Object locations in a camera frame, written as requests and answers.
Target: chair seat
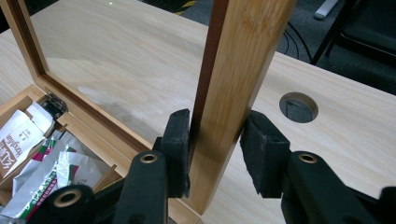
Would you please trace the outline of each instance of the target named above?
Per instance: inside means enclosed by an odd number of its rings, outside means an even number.
[[[396,54],[395,8],[394,0],[365,1],[344,28],[342,35],[364,45]]]

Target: wooden frame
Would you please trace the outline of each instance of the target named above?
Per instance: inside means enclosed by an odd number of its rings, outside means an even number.
[[[199,214],[213,198],[294,4],[295,0],[215,2],[191,124],[194,148],[191,197],[184,200]],[[78,125],[75,132],[87,139],[105,139],[103,144],[112,150],[111,154],[116,151],[119,155],[114,160],[117,171],[126,175],[135,153],[149,150],[151,145],[82,94],[51,76],[23,0],[2,0],[1,7],[35,83],[66,101],[73,113],[70,119],[88,121]],[[87,132],[96,130],[96,133],[87,134],[81,128],[86,128]],[[181,207],[184,205],[180,201],[170,201],[171,216]],[[194,217],[188,208],[183,209],[182,216]]]

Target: glass panel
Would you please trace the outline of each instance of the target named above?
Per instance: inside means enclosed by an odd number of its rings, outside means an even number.
[[[9,29],[3,10],[0,10],[0,105],[33,84],[32,77]]]
[[[32,22],[51,73],[150,143],[192,110],[205,26],[134,0],[61,0]]]

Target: wooden table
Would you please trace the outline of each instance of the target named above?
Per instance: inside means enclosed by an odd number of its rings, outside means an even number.
[[[151,144],[170,113],[192,109],[205,26],[140,2],[102,0],[60,1],[32,21],[51,73]],[[2,104],[31,79],[11,32],[0,45]],[[280,112],[280,98],[295,91],[317,103],[314,121]],[[396,184],[395,96],[277,53],[253,109],[289,138],[292,151],[319,154],[350,187],[377,197]],[[239,146],[201,220],[284,223],[280,200],[255,193]]]

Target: black cable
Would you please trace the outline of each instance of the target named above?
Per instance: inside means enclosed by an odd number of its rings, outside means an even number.
[[[289,27],[294,31],[294,33],[297,34],[297,36],[300,38],[301,42],[302,42],[303,45],[304,45],[306,54],[308,54],[309,62],[312,62],[312,55],[311,55],[311,52],[309,51],[309,48],[308,48],[308,46],[306,45],[306,43],[305,43],[303,37],[300,35],[300,33],[298,32],[298,30],[297,30],[296,28],[294,28],[294,26],[293,26],[290,22],[288,22],[288,25],[289,25]]]
[[[294,38],[289,34],[289,32],[287,30],[285,30],[285,33],[290,37],[291,41],[293,41],[294,46],[296,47],[297,50],[297,59],[300,59],[300,51],[298,50],[298,45],[296,43],[296,41],[294,40]]]
[[[286,47],[286,50],[285,50],[285,52],[283,53],[283,54],[286,54],[286,53],[289,51],[289,39],[288,39],[288,37],[286,36],[285,33],[283,33],[283,36],[285,36],[286,42],[288,43],[288,46]]]

